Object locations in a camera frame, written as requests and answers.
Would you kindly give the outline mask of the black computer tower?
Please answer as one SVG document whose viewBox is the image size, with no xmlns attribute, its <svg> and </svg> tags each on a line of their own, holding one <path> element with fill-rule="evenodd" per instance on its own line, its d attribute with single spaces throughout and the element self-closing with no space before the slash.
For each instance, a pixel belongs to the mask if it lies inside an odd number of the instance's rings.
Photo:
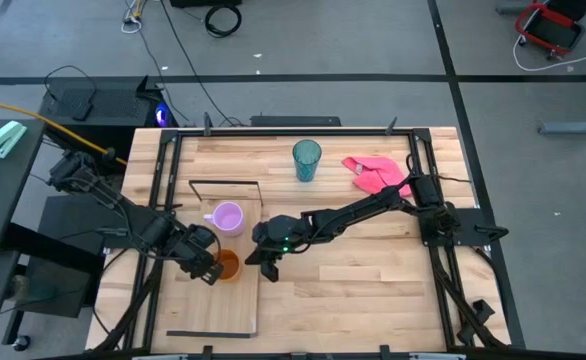
<svg viewBox="0 0 586 360">
<path fill-rule="evenodd" d="M 81 103 L 93 109 L 85 121 L 71 118 Z M 125 81 L 86 78 L 49 82 L 39 114 L 126 159 L 138 128 L 177 128 L 163 89 L 147 76 Z"/>
</svg>

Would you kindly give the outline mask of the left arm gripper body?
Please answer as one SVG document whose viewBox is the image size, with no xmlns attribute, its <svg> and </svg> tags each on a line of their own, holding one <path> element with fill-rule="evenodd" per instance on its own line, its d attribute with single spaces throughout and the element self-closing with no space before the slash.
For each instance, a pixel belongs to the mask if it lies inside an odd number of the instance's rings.
<svg viewBox="0 0 586 360">
<path fill-rule="evenodd" d="M 219 246 L 219 238 L 205 226 L 172 227 L 165 234 L 164 259 L 188 274 L 218 274 L 219 255 L 208 251 L 211 245 Z"/>
</svg>

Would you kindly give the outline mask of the teal ribbed plastic tumbler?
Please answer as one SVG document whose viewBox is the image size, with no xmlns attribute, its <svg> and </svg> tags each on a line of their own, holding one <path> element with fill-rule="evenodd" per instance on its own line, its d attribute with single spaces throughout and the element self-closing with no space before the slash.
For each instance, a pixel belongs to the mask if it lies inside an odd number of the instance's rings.
<svg viewBox="0 0 586 360">
<path fill-rule="evenodd" d="M 314 140 L 300 140 L 294 145 L 292 155 L 297 179 L 301 182 L 312 181 L 322 156 L 320 145 Z"/>
</svg>

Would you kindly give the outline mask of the light wooden shelf board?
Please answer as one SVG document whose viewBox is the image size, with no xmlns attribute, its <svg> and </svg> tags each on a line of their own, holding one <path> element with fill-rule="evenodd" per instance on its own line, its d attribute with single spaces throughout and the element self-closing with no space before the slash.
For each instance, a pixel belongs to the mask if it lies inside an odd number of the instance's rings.
<svg viewBox="0 0 586 360">
<path fill-rule="evenodd" d="M 178 291 L 185 299 L 180 302 L 176 320 L 169 329 L 184 336 L 208 337 L 251 337 L 257 333 L 257 307 L 259 289 L 259 268 L 245 265 L 245 259 L 253 252 L 254 243 L 251 229 L 256 225 L 262 212 L 258 200 L 238 200 L 245 216 L 244 231 L 236 237 L 221 234 L 219 246 L 212 245 L 213 254 L 221 249 L 232 249 L 239 257 L 241 274 L 234 282 L 217 280 L 208 285 L 201 280 L 190 280 L 178 276 Z"/>
</svg>

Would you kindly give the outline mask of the mint green stapler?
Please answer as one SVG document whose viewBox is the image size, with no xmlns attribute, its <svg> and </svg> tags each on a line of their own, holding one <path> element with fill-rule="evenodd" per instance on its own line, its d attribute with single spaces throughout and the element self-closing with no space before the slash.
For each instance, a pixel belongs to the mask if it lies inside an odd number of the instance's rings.
<svg viewBox="0 0 586 360">
<path fill-rule="evenodd" d="M 4 159 L 26 133 L 27 127 L 17 121 L 10 121 L 0 128 L 0 159 Z"/>
</svg>

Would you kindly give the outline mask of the black low cabinet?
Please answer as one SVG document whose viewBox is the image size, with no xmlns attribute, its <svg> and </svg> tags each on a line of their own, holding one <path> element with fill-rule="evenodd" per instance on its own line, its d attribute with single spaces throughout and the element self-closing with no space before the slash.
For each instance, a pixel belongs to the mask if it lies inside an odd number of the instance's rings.
<svg viewBox="0 0 586 360">
<path fill-rule="evenodd" d="M 86 195 L 54 196 L 46 200 L 36 230 L 12 223 L 3 244 L 27 255 L 29 261 L 15 271 L 12 290 L 17 296 L 2 339 L 24 351 L 31 338 L 20 331 L 28 312 L 75 318 L 95 303 L 98 274 L 104 257 L 98 228 L 111 216 Z"/>
</svg>

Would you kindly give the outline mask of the black aluminium table frame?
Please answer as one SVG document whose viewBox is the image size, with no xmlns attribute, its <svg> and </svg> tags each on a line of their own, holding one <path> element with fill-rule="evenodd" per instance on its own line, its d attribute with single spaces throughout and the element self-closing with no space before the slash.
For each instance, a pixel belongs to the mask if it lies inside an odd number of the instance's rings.
<svg viewBox="0 0 586 360">
<path fill-rule="evenodd" d="M 294 145 L 317 142 L 322 156 L 314 179 L 296 177 Z M 402 128 L 276 127 L 215 129 L 204 136 L 188 129 L 180 145 L 163 143 L 157 129 L 139 129 L 133 139 L 123 192 L 147 204 L 171 199 L 178 218 L 193 223 L 201 203 L 191 180 L 259 183 L 261 219 L 279 214 L 339 208 L 359 200 L 352 173 L 342 165 L 352 155 L 379 155 L 402 162 L 409 141 Z M 414 217 L 391 212 L 349 228 L 335 241 L 278 264 L 279 281 L 259 273 L 257 334 L 251 338 L 169 337 L 167 296 L 162 288 L 179 267 L 166 263 L 157 294 L 143 303 L 134 325 L 134 346 L 156 353 L 192 355 L 205 346 L 215 357 L 308 353 L 337 357 L 372 353 L 441 351 L 445 347 L 429 253 Z"/>
</svg>

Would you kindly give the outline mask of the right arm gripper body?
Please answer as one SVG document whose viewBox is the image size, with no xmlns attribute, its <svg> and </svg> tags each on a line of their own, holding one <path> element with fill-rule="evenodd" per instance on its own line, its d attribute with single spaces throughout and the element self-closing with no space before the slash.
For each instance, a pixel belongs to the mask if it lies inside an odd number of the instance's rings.
<svg viewBox="0 0 586 360">
<path fill-rule="evenodd" d="M 278 215 L 253 227 L 255 254 L 292 253 L 306 243 L 306 225 L 302 219 Z"/>
</svg>

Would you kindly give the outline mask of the pink cloth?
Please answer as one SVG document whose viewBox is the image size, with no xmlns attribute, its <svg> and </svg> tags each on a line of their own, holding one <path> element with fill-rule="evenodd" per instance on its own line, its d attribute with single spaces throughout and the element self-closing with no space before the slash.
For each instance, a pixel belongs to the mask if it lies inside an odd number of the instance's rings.
<svg viewBox="0 0 586 360">
<path fill-rule="evenodd" d="M 352 184 L 367 194 L 378 193 L 407 178 L 397 163 L 387 157 L 346 157 L 342 165 L 355 175 Z"/>
</svg>

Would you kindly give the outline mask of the purple plastic cup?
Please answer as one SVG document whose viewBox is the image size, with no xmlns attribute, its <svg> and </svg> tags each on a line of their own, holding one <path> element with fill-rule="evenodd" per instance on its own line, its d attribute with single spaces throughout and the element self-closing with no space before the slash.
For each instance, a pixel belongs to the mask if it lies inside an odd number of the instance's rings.
<svg viewBox="0 0 586 360">
<path fill-rule="evenodd" d="M 204 220 L 217 228 L 222 235 L 239 236 L 245 228 L 245 216 L 242 208 L 235 202 L 220 203 Z"/>
</svg>

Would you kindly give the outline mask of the black power strip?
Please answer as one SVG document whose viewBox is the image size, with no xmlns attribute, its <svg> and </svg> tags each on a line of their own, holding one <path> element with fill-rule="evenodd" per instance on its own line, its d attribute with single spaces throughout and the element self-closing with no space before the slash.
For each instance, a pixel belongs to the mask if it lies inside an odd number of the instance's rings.
<svg viewBox="0 0 586 360">
<path fill-rule="evenodd" d="M 265 116 L 256 115 L 250 119 L 252 127 L 341 127 L 336 116 Z"/>
</svg>

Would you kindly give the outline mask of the wooden tray board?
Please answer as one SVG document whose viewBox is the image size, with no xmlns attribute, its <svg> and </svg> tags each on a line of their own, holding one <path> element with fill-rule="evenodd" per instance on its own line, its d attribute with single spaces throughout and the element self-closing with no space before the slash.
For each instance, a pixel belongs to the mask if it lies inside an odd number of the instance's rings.
<svg viewBox="0 0 586 360">
<path fill-rule="evenodd" d="M 200 213 L 195 219 L 197 224 L 207 225 L 212 229 L 213 225 L 204 220 L 206 214 L 211 214 L 213 210 L 222 202 L 237 202 L 238 200 L 258 200 L 263 206 L 262 196 L 260 193 L 259 183 L 256 181 L 241 181 L 241 180 L 191 180 L 189 186 L 193 193 L 200 201 Z M 167 296 L 166 305 L 166 335 L 169 337 L 208 337 L 208 336 L 184 336 L 169 329 L 175 323 L 176 314 L 179 312 L 180 302 L 185 299 L 178 291 L 181 289 L 176 284 L 178 276 L 186 276 L 193 280 L 190 276 L 181 270 L 177 270 L 171 276 L 167 284 L 162 288 L 162 291 Z M 251 337 L 209 337 L 209 338 L 251 338 Z"/>
</svg>

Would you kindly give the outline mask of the orange plastic cup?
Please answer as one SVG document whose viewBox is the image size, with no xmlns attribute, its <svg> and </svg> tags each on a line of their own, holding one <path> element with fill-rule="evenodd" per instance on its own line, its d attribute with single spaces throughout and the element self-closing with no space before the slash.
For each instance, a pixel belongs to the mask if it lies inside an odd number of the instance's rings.
<svg viewBox="0 0 586 360">
<path fill-rule="evenodd" d="M 232 249 L 221 249 L 214 254 L 214 258 L 223 269 L 218 278 L 222 282 L 234 282 L 241 274 L 241 264 L 238 255 Z"/>
</svg>

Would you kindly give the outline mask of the red framed cart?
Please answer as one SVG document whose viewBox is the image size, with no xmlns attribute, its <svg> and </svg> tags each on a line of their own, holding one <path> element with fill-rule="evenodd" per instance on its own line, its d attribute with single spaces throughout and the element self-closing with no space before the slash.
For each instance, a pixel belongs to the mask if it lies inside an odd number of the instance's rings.
<svg viewBox="0 0 586 360">
<path fill-rule="evenodd" d="M 537 2 L 519 14 L 515 30 L 515 46 L 538 45 L 549 52 L 548 58 L 572 52 L 585 32 L 576 20 Z"/>
</svg>

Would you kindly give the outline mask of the grey metal floor bar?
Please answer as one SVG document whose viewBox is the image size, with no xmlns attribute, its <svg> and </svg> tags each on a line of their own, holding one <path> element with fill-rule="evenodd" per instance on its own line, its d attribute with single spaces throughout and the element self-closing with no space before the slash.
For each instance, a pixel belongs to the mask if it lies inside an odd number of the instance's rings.
<svg viewBox="0 0 586 360">
<path fill-rule="evenodd" d="M 543 122 L 538 132 L 542 135 L 586 135 L 586 121 Z"/>
</svg>

